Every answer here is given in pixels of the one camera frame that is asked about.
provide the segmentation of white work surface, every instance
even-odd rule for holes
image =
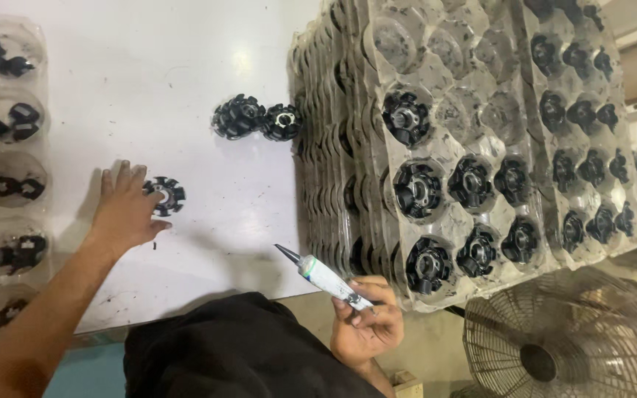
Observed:
[[[299,248],[291,143],[261,133],[226,141],[210,121],[234,94],[288,102],[292,34],[318,9],[318,0],[0,0],[0,14],[29,17],[47,41],[57,261],[89,226],[99,169],[118,159],[179,180],[188,197],[156,250],[132,249],[112,270],[78,332],[157,320],[229,290],[316,290],[272,246]]]

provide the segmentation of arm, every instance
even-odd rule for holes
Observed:
[[[123,161],[116,187],[102,173],[102,193],[93,225],[78,252],[46,288],[0,332],[0,397],[41,397],[75,328],[117,260],[171,226],[151,220],[164,198],[142,193],[146,167]]]
[[[377,305],[357,312],[332,297],[335,320],[331,352],[385,397],[394,398],[395,390],[375,357],[397,347],[404,337],[402,312],[396,306],[395,293],[382,276],[355,277],[350,287]]]

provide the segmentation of fan guard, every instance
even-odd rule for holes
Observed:
[[[487,397],[637,397],[637,289],[557,270],[466,305],[464,347]]]

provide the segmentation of fingers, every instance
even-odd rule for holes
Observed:
[[[171,222],[152,220],[152,239],[154,239],[155,236],[159,234],[159,232],[170,230],[171,227],[173,227],[173,224]]]
[[[354,280],[360,283],[376,283],[377,285],[384,285],[384,286],[389,285],[387,283],[387,279],[385,279],[385,276],[382,276],[382,275],[357,276],[357,277],[352,277],[351,280]]]
[[[132,169],[132,182],[130,188],[134,191],[140,191],[146,181],[146,166],[139,165]]]
[[[113,192],[115,192],[115,187],[112,185],[112,172],[109,170],[103,170],[100,197],[104,200],[109,198]]]
[[[350,317],[350,315],[352,315],[353,307],[349,306],[345,301],[337,297],[331,297],[331,302],[333,303],[333,309],[335,310],[335,317],[339,321],[345,321]]]
[[[157,204],[160,204],[165,198],[164,194],[158,191],[152,192],[146,197],[147,197],[147,200],[149,201],[149,204],[152,206],[152,210],[154,209],[154,207],[156,207]]]
[[[129,190],[129,183],[132,180],[132,171],[129,170],[129,160],[123,160],[122,166],[119,168],[119,174],[117,175],[117,185],[116,188],[118,191],[127,191]]]
[[[390,305],[396,305],[397,299],[392,287],[387,284],[363,283],[355,278],[349,282],[349,286],[361,296],[372,302],[381,302]]]
[[[367,307],[350,322],[356,329],[364,329],[374,325],[383,326],[395,338],[404,335],[402,311],[394,305],[376,305]]]

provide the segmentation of plastic blister tray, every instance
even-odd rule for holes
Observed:
[[[47,63],[40,28],[0,15],[0,260],[12,250],[38,250],[22,262],[34,267],[17,268],[11,259],[0,266],[0,311],[12,300],[30,300],[54,273],[47,223],[52,183]]]
[[[433,311],[637,247],[605,18],[535,3],[323,4],[289,53],[313,254]]]

